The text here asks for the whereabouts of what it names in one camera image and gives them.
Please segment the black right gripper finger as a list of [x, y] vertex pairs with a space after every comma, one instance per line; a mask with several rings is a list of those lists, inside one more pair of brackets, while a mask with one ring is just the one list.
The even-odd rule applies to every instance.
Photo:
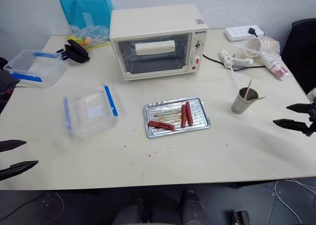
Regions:
[[296, 103], [289, 105], [286, 108], [297, 113], [308, 113], [310, 110], [310, 104]]
[[273, 123], [284, 129], [302, 132], [306, 136], [312, 135], [312, 129], [303, 122], [297, 122], [290, 119], [278, 119], [273, 120]]

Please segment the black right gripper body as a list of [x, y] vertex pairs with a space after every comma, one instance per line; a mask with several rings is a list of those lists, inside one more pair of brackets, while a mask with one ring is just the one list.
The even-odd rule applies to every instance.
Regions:
[[309, 131], [307, 132], [307, 135], [312, 135], [316, 131], [316, 102], [313, 101], [310, 104], [310, 109], [308, 111], [309, 114], [309, 121], [311, 122], [311, 125], [309, 126]]

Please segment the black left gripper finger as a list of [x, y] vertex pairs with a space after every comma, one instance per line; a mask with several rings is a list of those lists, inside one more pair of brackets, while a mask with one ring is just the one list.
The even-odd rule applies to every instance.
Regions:
[[27, 143], [26, 141], [17, 140], [17, 139], [0, 141], [0, 152], [13, 150], [13, 149], [18, 148], [21, 145], [24, 145], [26, 143]]
[[17, 176], [17, 175], [31, 169], [32, 167], [34, 167], [38, 163], [39, 163], [38, 160], [24, 161], [24, 162], [20, 162], [20, 163], [11, 165], [6, 169], [1, 169], [0, 180], [5, 180], [8, 178]]

